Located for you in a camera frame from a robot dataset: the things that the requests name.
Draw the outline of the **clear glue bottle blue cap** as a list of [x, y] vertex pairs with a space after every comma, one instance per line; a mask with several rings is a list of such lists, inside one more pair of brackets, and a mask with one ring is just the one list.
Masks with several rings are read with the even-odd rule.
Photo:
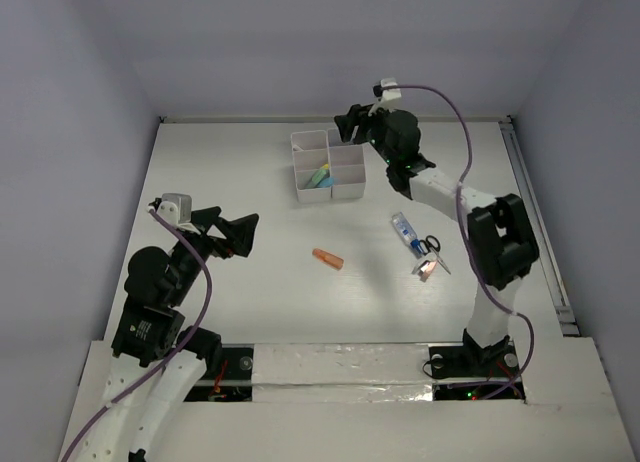
[[419, 238], [402, 212], [398, 212], [391, 217], [391, 223], [403, 243], [417, 256], [422, 257], [424, 252], [421, 248]]

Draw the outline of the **light blue marker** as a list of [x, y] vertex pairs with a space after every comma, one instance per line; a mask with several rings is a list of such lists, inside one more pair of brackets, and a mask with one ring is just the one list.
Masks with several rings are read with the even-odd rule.
[[326, 177], [318, 183], [317, 188], [328, 188], [328, 187], [332, 187], [333, 185], [334, 185], [334, 178]]

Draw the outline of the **green clear highlighter marker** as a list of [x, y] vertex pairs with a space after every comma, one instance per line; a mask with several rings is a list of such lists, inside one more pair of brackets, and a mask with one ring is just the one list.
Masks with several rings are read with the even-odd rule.
[[310, 180], [305, 185], [305, 188], [314, 189], [318, 187], [319, 184], [328, 176], [328, 174], [329, 174], [328, 168], [319, 168], [313, 173]]

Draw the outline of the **orange highlighter marker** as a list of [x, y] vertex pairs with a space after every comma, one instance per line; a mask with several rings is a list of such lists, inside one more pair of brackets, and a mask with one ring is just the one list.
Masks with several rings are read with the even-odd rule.
[[312, 251], [312, 255], [319, 261], [336, 270], [341, 270], [344, 266], [344, 260], [342, 258], [325, 250], [314, 248]]

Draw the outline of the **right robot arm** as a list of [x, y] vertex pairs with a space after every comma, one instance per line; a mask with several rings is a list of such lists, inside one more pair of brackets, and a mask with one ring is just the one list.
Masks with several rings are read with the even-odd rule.
[[424, 367], [434, 379], [488, 376], [509, 353], [515, 295], [539, 258], [523, 200], [489, 195], [447, 176], [421, 154], [418, 120], [407, 111], [356, 104], [334, 122], [342, 142], [374, 148], [396, 192], [458, 224], [478, 280], [474, 308], [461, 343], [431, 350]]

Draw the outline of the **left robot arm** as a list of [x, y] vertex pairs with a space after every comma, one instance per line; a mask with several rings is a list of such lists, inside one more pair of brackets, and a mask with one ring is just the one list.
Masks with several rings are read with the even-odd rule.
[[156, 460], [196, 382], [224, 370], [220, 335], [201, 326], [213, 294], [207, 261], [248, 257], [259, 216], [226, 220], [220, 208], [194, 210], [190, 196], [176, 193], [146, 211], [176, 243], [170, 251], [143, 247], [130, 258], [101, 406], [64, 461]]

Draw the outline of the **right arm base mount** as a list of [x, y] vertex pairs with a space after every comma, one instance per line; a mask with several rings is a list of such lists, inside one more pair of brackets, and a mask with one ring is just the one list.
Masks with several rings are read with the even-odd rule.
[[525, 390], [512, 343], [504, 353], [476, 365], [461, 344], [430, 346], [422, 363], [424, 375], [432, 382], [434, 401], [521, 400]]

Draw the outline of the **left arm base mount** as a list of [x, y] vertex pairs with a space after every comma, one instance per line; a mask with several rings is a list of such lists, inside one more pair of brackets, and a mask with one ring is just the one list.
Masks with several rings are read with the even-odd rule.
[[185, 401], [251, 402], [253, 368], [253, 345], [224, 344], [218, 366], [205, 373]]

